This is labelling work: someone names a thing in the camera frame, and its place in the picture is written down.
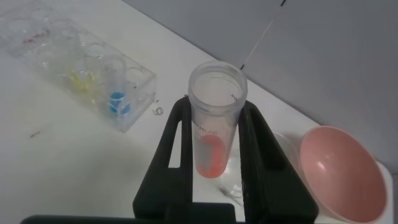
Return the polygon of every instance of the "yellow liquid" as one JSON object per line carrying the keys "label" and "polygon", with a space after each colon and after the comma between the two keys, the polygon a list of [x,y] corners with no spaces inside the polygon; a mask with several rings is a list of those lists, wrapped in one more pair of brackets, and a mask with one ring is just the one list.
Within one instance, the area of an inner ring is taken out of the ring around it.
{"label": "yellow liquid", "polygon": [[87,91],[88,89],[90,89],[90,85],[93,83],[94,80],[93,74],[91,72],[88,74],[88,81],[80,80],[79,76],[77,75],[77,72],[74,70],[70,72],[70,76],[72,78],[73,85],[78,90],[83,90],[83,91]]}

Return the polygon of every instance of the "white table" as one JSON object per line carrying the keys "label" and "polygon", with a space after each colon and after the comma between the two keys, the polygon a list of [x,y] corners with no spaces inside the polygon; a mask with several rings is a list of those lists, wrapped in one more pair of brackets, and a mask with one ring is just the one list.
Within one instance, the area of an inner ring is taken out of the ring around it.
{"label": "white table", "polygon": [[[132,201],[159,143],[173,104],[187,94],[191,71],[214,60],[192,44],[119,0],[46,0],[100,39],[157,74],[157,99],[123,134],[54,86],[13,69],[0,58],[0,221],[33,214],[133,217]],[[248,100],[269,126],[296,146],[317,123],[252,82]],[[162,107],[155,116],[151,109]],[[180,147],[180,129],[174,149]],[[171,166],[178,166],[174,150]],[[381,166],[389,206],[379,223],[392,223],[392,179]],[[234,204],[194,172],[193,200]],[[319,216],[318,223],[338,223]]]}

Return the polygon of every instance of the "gray wall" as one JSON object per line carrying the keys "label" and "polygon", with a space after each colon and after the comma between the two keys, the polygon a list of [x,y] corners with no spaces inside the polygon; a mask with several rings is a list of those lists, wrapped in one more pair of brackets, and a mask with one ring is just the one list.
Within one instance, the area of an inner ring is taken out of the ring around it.
{"label": "gray wall", "polygon": [[398,172],[398,1],[287,1],[243,69]]}
{"label": "gray wall", "polygon": [[282,0],[123,0],[212,56],[240,67]]}

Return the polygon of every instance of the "clear plastic well plate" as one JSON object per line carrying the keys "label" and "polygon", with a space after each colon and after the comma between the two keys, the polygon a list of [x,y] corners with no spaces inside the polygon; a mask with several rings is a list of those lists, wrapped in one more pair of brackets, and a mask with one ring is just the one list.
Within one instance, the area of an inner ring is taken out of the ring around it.
{"label": "clear plastic well plate", "polygon": [[127,131],[155,100],[155,74],[41,1],[0,16],[0,48]]}

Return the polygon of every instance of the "clear plastic tube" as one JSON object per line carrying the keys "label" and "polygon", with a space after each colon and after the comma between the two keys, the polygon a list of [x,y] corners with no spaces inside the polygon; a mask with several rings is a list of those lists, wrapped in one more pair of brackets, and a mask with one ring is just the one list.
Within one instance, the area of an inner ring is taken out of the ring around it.
{"label": "clear plastic tube", "polygon": [[197,171],[219,177],[225,170],[241,109],[248,95],[242,71],[226,62],[199,65],[189,79],[193,152]]}

